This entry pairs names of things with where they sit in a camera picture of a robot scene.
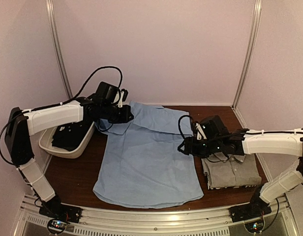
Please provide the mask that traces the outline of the light blue shirt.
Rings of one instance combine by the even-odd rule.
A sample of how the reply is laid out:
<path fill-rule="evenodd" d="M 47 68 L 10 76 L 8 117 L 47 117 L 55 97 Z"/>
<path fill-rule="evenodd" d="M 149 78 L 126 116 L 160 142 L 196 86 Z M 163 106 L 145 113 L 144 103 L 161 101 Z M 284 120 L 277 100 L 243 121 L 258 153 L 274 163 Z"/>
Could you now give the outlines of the light blue shirt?
<path fill-rule="evenodd" d="M 203 197 L 194 159 L 178 151 L 193 135 L 189 113 L 130 102 L 134 119 L 106 132 L 94 194 L 129 208 L 166 208 Z"/>

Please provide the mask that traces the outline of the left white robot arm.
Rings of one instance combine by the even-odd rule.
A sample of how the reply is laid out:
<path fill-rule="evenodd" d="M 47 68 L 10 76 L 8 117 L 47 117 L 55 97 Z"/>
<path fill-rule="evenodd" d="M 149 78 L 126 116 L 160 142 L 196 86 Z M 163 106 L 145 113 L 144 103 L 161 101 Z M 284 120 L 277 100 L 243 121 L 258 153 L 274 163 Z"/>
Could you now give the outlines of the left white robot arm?
<path fill-rule="evenodd" d="M 30 137 L 56 126 L 77 123 L 85 118 L 93 121 L 105 119 L 110 124 L 128 123 L 134 115 L 129 105 L 124 105 L 128 91 L 101 82 L 89 98 L 77 97 L 70 101 L 41 108 L 11 110 L 8 123 L 2 129 L 4 142 L 11 157 L 11 165 L 29 182 L 45 209 L 54 218 L 65 213 L 62 204 L 55 200 L 56 193 L 34 159 Z"/>

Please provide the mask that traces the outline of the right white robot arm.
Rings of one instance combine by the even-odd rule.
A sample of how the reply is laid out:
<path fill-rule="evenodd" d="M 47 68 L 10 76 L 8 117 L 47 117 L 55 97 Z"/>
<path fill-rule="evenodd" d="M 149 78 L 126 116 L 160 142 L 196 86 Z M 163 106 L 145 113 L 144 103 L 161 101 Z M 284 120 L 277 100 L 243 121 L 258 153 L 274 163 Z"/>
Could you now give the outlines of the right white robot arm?
<path fill-rule="evenodd" d="M 274 199 L 303 185 L 303 128 L 285 131 L 238 129 L 229 132 L 219 116 L 196 121 L 194 125 L 196 136 L 187 137 L 181 133 L 182 143 L 178 151 L 185 155 L 207 158 L 218 152 L 241 156 L 273 153 L 298 158 L 293 166 L 255 190 L 246 206 L 249 216 L 258 216 Z"/>

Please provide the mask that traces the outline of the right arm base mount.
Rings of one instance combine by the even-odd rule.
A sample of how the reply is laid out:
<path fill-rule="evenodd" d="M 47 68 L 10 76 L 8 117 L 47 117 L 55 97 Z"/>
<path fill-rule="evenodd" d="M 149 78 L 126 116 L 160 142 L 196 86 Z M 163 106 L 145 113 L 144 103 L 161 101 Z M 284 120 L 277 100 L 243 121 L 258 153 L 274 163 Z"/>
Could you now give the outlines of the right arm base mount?
<path fill-rule="evenodd" d="M 262 217 L 272 212 L 270 204 L 264 202 L 259 196 L 253 196 L 248 204 L 229 208 L 232 222 L 246 221 Z"/>

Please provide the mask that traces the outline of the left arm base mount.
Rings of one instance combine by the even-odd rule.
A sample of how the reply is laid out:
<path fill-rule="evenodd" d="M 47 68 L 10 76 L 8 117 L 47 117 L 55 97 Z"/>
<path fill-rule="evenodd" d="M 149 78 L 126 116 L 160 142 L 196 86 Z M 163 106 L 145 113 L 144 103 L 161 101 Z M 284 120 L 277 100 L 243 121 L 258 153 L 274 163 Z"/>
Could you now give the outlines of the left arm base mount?
<path fill-rule="evenodd" d="M 79 223 L 81 213 L 80 207 L 63 204 L 58 195 L 47 202 L 42 201 L 39 210 L 41 215 L 69 223 Z"/>

